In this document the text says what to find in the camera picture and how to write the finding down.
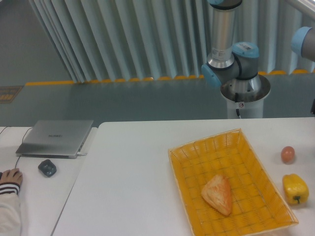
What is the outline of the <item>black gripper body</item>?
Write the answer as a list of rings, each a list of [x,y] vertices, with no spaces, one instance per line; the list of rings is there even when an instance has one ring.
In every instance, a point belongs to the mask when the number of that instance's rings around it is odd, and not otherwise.
[[[312,102],[312,106],[311,106],[311,114],[315,115],[315,99]]]

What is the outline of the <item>white sleeved forearm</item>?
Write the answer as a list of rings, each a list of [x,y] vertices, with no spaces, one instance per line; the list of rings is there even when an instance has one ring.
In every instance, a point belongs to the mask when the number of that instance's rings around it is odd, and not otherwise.
[[[21,209],[18,196],[20,185],[12,182],[0,184],[0,235],[21,235]]]

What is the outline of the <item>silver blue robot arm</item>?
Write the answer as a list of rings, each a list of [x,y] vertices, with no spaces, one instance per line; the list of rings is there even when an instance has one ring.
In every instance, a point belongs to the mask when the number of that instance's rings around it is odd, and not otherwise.
[[[292,73],[315,59],[312,0],[211,0],[211,50],[202,74],[219,87],[228,118],[261,118],[270,82],[260,74]]]

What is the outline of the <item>person's hand on mouse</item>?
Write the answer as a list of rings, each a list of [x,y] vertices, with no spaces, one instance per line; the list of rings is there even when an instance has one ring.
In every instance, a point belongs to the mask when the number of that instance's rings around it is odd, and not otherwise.
[[[1,186],[11,184],[20,188],[22,182],[23,173],[19,170],[19,168],[4,171],[0,178]]]

